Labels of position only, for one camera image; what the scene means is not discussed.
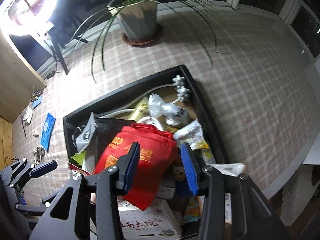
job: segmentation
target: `potted plant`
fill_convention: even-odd
[[[174,0],[174,1],[180,1],[184,5],[191,8],[196,14],[201,17],[210,28],[212,35],[214,37],[215,41],[215,48],[217,48],[217,40],[215,33],[213,29],[211,28],[208,20],[205,17],[205,12],[210,10],[213,7],[213,4],[208,0]],[[201,41],[199,35],[194,30],[194,27],[183,18],[183,16],[176,12],[172,7],[169,5],[160,2],[159,0],[112,0],[106,8],[103,8],[102,10],[94,13],[90,17],[88,17],[75,31],[74,35],[72,36],[71,40],[76,36],[78,30],[92,17],[94,17],[96,14],[101,13],[102,11],[106,11],[101,17],[99,17],[97,20],[95,20],[90,26],[87,27],[85,32],[92,28],[96,22],[98,22],[102,17],[104,17],[108,12],[111,13],[112,17],[110,20],[105,24],[103,29],[100,31],[100,34],[98,36],[98,39],[95,42],[93,53],[92,53],[92,60],[91,60],[91,73],[93,80],[93,59],[95,52],[97,50],[98,43],[100,39],[102,38],[102,46],[101,46],[101,61],[102,61],[102,69],[105,71],[105,64],[104,64],[104,44],[106,37],[108,35],[108,32],[110,30],[110,27],[115,19],[117,19],[117,22],[123,29],[126,39],[131,43],[137,43],[137,44],[145,44],[149,41],[152,41],[154,38],[154,35],[158,31],[158,24],[157,24],[157,4],[161,4],[164,7],[167,7],[171,11],[173,11],[177,17],[181,19],[181,21],[186,24],[190,30],[195,34],[196,38],[198,39],[201,46],[204,48],[211,64],[212,59],[209,55],[208,50],[206,49],[205,45]]]

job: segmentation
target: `plaid tablecloth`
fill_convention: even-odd
[[[187,26],[175,16],[159,17],[164,27],[160,41],[137,48],[123,43],[121,30],[108,35],[105,44],[106,72],[99,54],[94,61],[95,84],[90,61],[93,43],[85,44],[66,58],[68,75],[57,73],[48,80],[43,100],[26,126],[13,125],[13,151],[33,161],[47,112],[57,118],[46,160],[58,168],[25,186],[25,199],[40,199],[61,188],[70,176],[62,118],[86,103],[130,82],[167,68],[186,64],[216,120],[232,162],[247,166],[260,189],[281,174],[301,150],[319,117],[319,109],[305,73],[293,53],[265,18],[239,12],[215,11],[210,22],[218,39],[203,20],[184,13],[206,44],[213,67]]]

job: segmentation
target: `blue packet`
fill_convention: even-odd
[[[39,96],[39,98],[36,101],[32,102],[32,108],[35,109],[39,104],[41,104],[42,95]]]
[[[50,142],[51,133],[52,133],[55,121],[56,119],[51,114],[48,113],[47,118],[45,119],[45,122],[43,125],[41,141],[40,141],[41,145],[46,151],[48,151],[48,148],[49,148],[49,142]]]

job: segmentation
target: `red cloth pouch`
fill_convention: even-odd
[[[129,152],[133,142],[140,144],[140,160],[132,188],[123,198],[145,210],[153,202],[161,176],[177,156],[178,147],[172,133],[142,123],[123,127],[104,150],[94,173],[115,165],[120,156]]]

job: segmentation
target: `spider plant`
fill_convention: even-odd
[[[214,38],[214,42],[215,42],[215,51],[217,49],[217,39],[216,39],[216,36],[215,36],[215,33],[212,29],[212,27],[210,26],[208,20],[206,19],[206,15],[205,13],[207,11],[210,11],[213,7],[213,4],[208,1],[208,0],[173,0],[173,1],[180,1],[181,3],[183,3],[184,5],[186,5],[187,7],[191,8],[199,17],[201,17],[205,22],[206,24],[208,25],[208,27],[210,28],[211,30],[211,33],[212,33],[212,36]],[[94,74],[93,74],[93,60],[94,60],[94,56],[95,56],[95,53],[97,51],[97,47],[98,47],[98,43],[99,41],[102,39],[102,45],[101,45],[101,48],[100,48],[100,56],[101,56],[101,62],[102,62],[102,69],[103,71],[105,71],[105,61],[104,61],[104,45],[105,45],[105,42],[106,42],[106,38],[107,38],[107,35],[108,35],[108,32],[114,22],[114,20],[117,18],[118,19],[118,23],[120,23],[121,21],[121,17],[120,16],[120,13],[122,10],[125,10],[127,7],[130,7],[130,6],[133,6],[135,4],[138,4],[138,3],[141,3],[141,2],[151,2],[155,5],[155,8],[156,8],[156,5],[157,4],[161,4],[163,5],[164,7],[168,8],[169,10],[171,10],[172,12],[174,12],[174,14],[186,25],[188,26],[188,28],[191,30],[191,32],[196,36],[197,40],[199,41],[199,43],[201,44],[201,46],[203,47],[204,51],[206,52],[209,60],[210,60],[210,63],[212,64],[212,58],[209,54],[209,51],[207,50],[207,48],[205,47],[204,43],[202,42],[200,36],[197,34],[196,30],[194,29],[194,26],[192,26],[184,17],[181,13],[178,13],[177,11],[175,11],[174,8],[172,8],[171,6],[169,6],[168,4],[166,3],[162,3],[158,0],[122,0],[120,3],[118,3],[117,5],[115,6],[110,6],[111,3],[106,7],[106,8],[103,8],[101,9],[100,11],[92,14],[90,17],[88,17],[80,26],[79,28],[76,30],[76,32],[74,33],[74,35],[72,36],[71,38],[71,41],[73,40],[73,38],[76,36],[78,30],[86,23],[88,22],[90,19],[92,19],[94,16],[96,16],[97,14],[101,14],[101,16],[98,17],[98,19],[96,19],[92,24],[90,24],[87,29],[84,31],[84,33],[80,36],[80,38],[82,38],[85,34],[85,32],[87,30],[89,30],[90,28],[92,28],[101,18],[103,18],[105,15],[107,15],[109,12],[111,13],[112,17],[110,18],[110,20],[105,24],[105,26],[102,28],[102,30],[100,31],[99,33],[99,36],[97,38],[97,40],[95,41],[95,45],[94,45],[94,48],[93,48],[93,53],[92,53],[92,60],[91,60],[91,74],[92,74],[92,78],[95,81],[95,78],[94,78]],[[77,45],[79,44],[80,42],[80,39],[79,41],[76,43],[75,47],[73,48],[73,50],[76,49]]]

